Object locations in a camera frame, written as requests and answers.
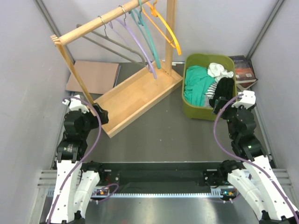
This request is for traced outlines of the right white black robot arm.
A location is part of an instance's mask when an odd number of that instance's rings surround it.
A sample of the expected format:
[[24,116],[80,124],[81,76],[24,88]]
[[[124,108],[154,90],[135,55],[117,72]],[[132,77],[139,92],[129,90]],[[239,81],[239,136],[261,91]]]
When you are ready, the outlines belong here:
[[233,152],[221,144],[222,151],[232,156],[218,168],[222,184],[231,184],[250,205],[261,224],[297,224],[299,210],[288,198],[279,183],[266,151],[254,135],[256,123],[252,109],[255,95],[239,93],[226,100],[217,100],[214,112],[216,120],[226,120]]

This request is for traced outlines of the black tank top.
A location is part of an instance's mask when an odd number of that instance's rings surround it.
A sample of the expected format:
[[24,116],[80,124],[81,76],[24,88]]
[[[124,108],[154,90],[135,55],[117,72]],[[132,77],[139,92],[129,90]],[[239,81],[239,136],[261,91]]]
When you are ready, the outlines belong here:
[[233,97],[233,87],[235,82],[233,78],[223,77],[217,84],[214,96],[209,100],[211,107],[214,107],[215,101],[220,97],[230,100]]

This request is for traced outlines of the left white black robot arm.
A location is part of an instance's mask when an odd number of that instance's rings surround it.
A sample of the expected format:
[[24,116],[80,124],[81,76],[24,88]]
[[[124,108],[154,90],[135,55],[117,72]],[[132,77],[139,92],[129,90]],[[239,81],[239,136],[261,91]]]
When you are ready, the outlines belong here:
[[57,147],[57,179],[48,224],[83,224],[92,192],[105,182],[101,164],[83,163],[87,137],[91,130],[108,122],[108,112],[97,103],[92,105],[97,115],[80,106],[64,117],[64,133]]

